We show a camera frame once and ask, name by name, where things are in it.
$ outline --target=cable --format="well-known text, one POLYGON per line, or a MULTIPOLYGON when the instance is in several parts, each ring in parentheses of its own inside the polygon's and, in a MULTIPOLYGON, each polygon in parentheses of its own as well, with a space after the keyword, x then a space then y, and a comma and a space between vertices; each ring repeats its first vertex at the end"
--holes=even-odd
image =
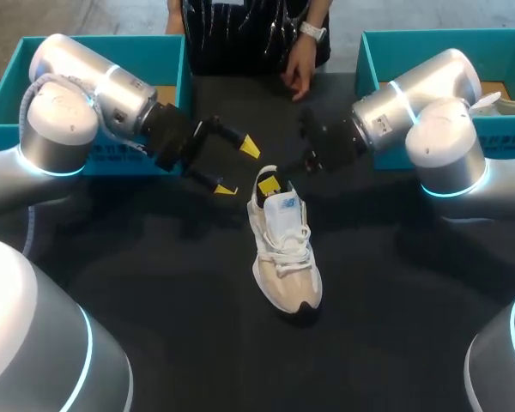
MULTIPOLYGON (((103 116, 103 112, 101 110, 101 106, 99 101, 97 101, 97 96, 91 90, 91 88, 84 83, 81 79, 75 76, 61 76, 61 75, 53 75, 53 74, 45 74, 39 77, 33 84, 31 84, 23 98, 21 100, 21 105, 19 108, 19 141, 23 138, 23 133, 25 130, 25 121, 27 118, 28 108, 33 100, 33 97, 38 93, 40 88, 44 86, 44 84, 48 82, 57 82, 61 86, 68 88, 76 93, 82 93, 84 97, 91 104, 92 108, 95 110, 98 120, 100 122, 100 128, 103 130, 105 135, 115 142, 119 142, 134 148, 135 150, 147 154, 144 147, 141 144, 132 142, 128 139, 123 139, 122 137, 116 136, 107 126, 105 118, 103 116)), ((36 227, 36 208, 34 206, 30 206, 28 208, 28 223, 27 223, 27 237, 25 239, 25 245, 23 246, 23 256, 28 257, 34 242, 34 231, 36 227)))

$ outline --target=white shoelace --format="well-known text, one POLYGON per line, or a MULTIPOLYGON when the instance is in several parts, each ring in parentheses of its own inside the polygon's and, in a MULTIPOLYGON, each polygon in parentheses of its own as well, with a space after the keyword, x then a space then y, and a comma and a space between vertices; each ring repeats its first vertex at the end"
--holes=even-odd
POLYGON ((283 235, 278 244, 273 243, 267 233, 264 238, 271 251, 262 253, 264 258, 271 258, 276 265, 279 277, 283 278, 288 271, 302 270, 311 267, 309 252, 309 237, 311 229, 307 225, 302 225, 299 230, 291 230, 283 235), (289 240, 295 240, 296 246, 287 245, 289 240))

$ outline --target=wristwatch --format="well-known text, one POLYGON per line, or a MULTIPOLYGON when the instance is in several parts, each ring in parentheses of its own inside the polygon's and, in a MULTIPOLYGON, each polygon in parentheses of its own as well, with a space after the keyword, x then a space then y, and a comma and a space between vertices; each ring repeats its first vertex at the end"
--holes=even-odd
POLYGON ((301 23, 300 31, 304 34, 307 34, 307 35, 313 37, 317 41, 317 43, 320 43, 324 39, 324 37, 326 37, 326 34, 328 33, 328 30, 326 30, 325 27, 322 27, 322 28, 314 27, 311 24, 307 23, 306 21, 301 23))

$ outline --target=hand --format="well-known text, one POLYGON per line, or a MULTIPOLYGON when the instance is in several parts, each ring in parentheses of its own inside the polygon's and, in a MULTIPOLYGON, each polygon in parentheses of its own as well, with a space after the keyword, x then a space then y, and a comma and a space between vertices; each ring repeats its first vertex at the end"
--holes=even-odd
POLYGON ((166 34, 182 34, 185 35, 185 26, 181 13, 170 14, 168 23, 166 24, 166 34))
POLYGON ((286 72, 281 75, 287 88, 295 91, 293 101, 302 99, 309 92, 316 57, 317 41, 302 33, 290 52, 286 72))

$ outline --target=box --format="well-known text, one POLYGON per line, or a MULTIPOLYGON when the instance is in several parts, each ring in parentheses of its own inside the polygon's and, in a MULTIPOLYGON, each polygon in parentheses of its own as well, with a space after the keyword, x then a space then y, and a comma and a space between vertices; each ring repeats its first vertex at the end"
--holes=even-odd
MULTIPOLYGON (((355 92, 360 98, 436 54, 462 51, 481 78, 483 92, 506 91, 515 100, 515 29, 454 29, 364 32, 360 40, 355 92)), ((515 116, 474 119, 485 155, 515 159, 515 116)), ((411 168, 404 144, 377 154, 380 169, 411 168)))
MULTIPOLYGON (((29 86, 28 67, 44 39, 21 39, 0 82, 0 150, 19 142, 19 105, 29 86)), ((183 36, 74 36, 73 39, 144 82, 160 86, 161 100, 175 100, 172 103, 191 115, 191 69, 183 36)), ((156 167, 152 159, 112 142, 99 132, 84 174, 146 176, 167 172, 156 167)))

